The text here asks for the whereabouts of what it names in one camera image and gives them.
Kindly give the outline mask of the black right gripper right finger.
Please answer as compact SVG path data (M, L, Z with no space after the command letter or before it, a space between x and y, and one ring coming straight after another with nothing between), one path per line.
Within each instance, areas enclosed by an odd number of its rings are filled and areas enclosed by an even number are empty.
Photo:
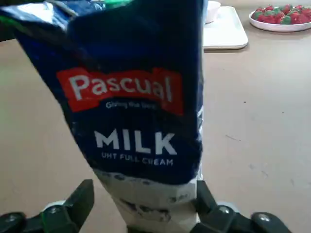
M254 212L250 217L226 204L217 204L205 181L197 182L194 207L199 216L193 233L291 233L277 216L268 212Z

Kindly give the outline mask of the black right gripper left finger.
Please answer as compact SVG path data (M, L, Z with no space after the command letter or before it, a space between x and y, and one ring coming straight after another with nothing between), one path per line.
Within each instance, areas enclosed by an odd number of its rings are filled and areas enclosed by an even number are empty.
M36 216L23 212L0 216L2 233L78 233L94 206L92 179L83 180L64 203L55 203Z

